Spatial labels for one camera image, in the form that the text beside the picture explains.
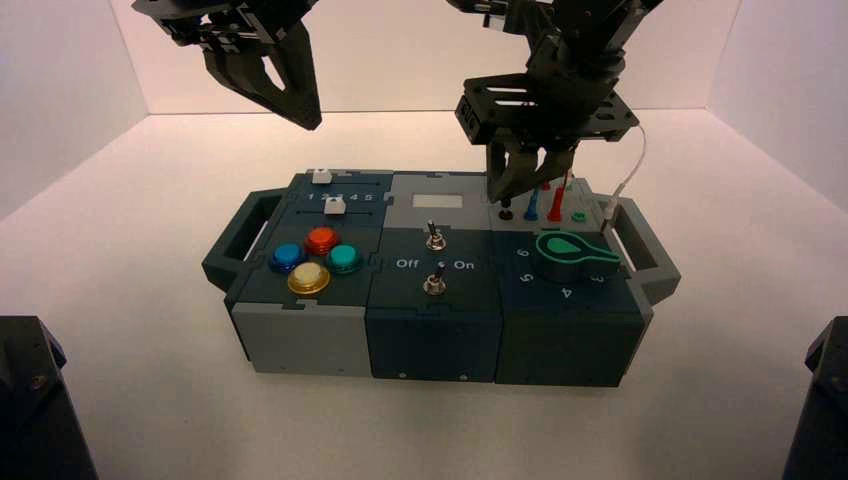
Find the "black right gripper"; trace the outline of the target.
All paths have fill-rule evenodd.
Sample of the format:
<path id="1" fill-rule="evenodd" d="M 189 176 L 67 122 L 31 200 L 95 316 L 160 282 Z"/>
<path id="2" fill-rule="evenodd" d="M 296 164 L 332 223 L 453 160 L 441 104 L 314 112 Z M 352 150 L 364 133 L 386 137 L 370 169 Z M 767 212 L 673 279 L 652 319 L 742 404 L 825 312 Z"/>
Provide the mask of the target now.
<path id="1" fill-rule="evenodd" d="M 581 56 L 559 36 L 534 45 L 526 71 L 471 78 L 455 116 L 473 145 L 512 133 L 525 143 L 567 139 L 618 141 L 639 120 L 615 92 L 625 66 L 624 52 Z M 513 149 L 486 146 L 486 193 L 491 203 L 512 199 L 563 177 L 575 148 Z"/>

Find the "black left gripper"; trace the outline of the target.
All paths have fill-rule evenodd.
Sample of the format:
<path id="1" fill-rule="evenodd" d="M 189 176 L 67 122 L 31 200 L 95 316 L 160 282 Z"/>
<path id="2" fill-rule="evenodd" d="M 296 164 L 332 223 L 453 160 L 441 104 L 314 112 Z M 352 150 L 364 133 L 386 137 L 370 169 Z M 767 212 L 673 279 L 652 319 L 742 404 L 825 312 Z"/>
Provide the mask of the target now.
<path id="1" fill-rule="evenodd" d="M 321 107 L 310 37 L 303 18 L 313 1 L 138 0 L 136 12 L 151 18 L 179 46 L 239 40 L 270 45 L 267 52 L 204 50 L 207 71 L 225 88 L 270 112 L 315 130 Z"/>

